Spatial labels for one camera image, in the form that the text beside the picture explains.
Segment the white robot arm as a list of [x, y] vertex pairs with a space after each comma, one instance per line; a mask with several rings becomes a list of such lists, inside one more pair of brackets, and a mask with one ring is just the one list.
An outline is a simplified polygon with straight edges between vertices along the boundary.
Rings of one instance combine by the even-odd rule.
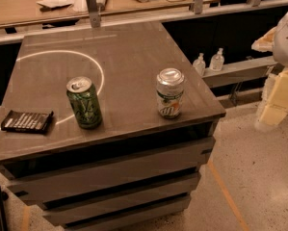
[[251, 48], [258, 52], [272, 52], [276, 62], [288, 67], [288, 12]]

